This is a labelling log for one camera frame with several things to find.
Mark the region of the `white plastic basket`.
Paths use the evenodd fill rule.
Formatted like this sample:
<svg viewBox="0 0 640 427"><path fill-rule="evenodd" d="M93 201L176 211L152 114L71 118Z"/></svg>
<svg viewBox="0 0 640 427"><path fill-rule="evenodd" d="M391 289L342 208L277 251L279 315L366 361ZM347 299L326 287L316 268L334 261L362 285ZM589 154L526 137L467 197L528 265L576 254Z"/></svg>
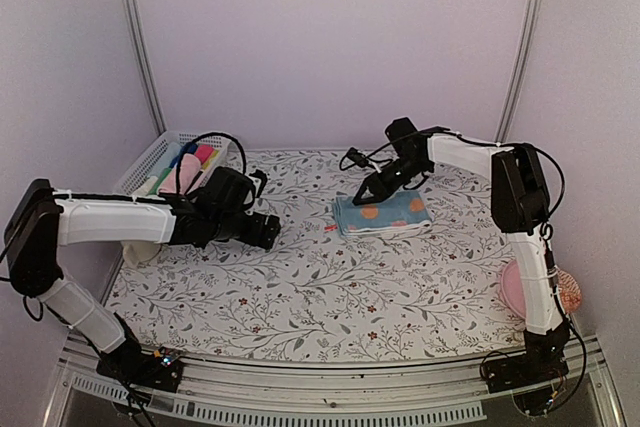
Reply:
<svg viewBox="0 0 640 427"><path fill-rule="evenodd" d="M130 195L150 177L159 180L163 171L170 167L173 159L179 154L180 148L195 137L197 134L178 131L167 131L161 134L115 184L114 192ZM199 178L194 181L194 188L204 186L213 171L225 164L225 158L232 142L225 137L212 136L198 141L197 144L211 146L215 155L207 164L207 168L202 170Z"/></svg>

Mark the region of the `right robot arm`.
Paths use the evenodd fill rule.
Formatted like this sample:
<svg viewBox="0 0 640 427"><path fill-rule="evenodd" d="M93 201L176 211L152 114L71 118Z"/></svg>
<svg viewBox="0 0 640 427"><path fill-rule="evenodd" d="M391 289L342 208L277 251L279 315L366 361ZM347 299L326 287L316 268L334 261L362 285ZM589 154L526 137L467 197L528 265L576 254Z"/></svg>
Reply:
<svg viewBox="0 0 640 427"><path fill-rule="evenodd" d="M471 140L440 126L419 130L407 117L394 120L385 135L395 160L380 165L355 148L345 155L351 165L372 171L355 195L357 205L389 199L416 176L433 173L438 164L489 181L491 217L516 256L524 293L525 354L518 359L517 374L524 382L539 382L562 358L570 337L550 246L549 220L558 205L550 200L539 161L542 151L529 143Z"/></svg>

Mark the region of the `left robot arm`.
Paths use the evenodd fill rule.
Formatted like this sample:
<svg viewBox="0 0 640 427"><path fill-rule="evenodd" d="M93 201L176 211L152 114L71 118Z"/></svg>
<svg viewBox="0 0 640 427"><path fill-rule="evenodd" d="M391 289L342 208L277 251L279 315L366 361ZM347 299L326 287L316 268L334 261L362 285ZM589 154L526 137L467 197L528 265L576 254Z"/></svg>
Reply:
<svg viewBox="0 0 640 427"><path fill-rule="evenodd" d="M265 183L262 172L246 176L218 167L204 186L186 194L126 196L56 191L48 180L37 179L5 228L4 280L80 332L126 380L141 380L149 362L139 341L122 319L64 272L58 249L93 242L204 248L234 240L270 250L280 220L253 210Z"/></svg>

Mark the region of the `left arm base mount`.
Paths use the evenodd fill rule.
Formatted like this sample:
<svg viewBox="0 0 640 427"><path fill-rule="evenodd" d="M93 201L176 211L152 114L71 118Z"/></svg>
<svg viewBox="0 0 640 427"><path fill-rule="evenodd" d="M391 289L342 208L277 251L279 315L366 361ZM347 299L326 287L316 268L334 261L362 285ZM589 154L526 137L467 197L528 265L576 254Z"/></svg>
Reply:
<svg viewBox="0 0 640 427"><path fill-rule="evenodd" d="M98 374L126 385L176 393L184 363L166 354L145 353L137 344L123 343L113 352L98 350Z"/></svg>

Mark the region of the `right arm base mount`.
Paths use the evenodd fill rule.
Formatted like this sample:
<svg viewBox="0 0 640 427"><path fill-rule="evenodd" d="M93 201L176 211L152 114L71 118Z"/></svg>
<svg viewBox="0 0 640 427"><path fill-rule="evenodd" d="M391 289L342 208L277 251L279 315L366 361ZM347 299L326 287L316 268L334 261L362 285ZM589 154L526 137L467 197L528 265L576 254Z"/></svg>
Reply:
<svg viewBox="0 0 640 427"><path fill-rule="evenodd" d="M560 379L569 373L561 350L527 349L521 354L490 352L481 362L479 375L490 393L528 387Z"/></svg>

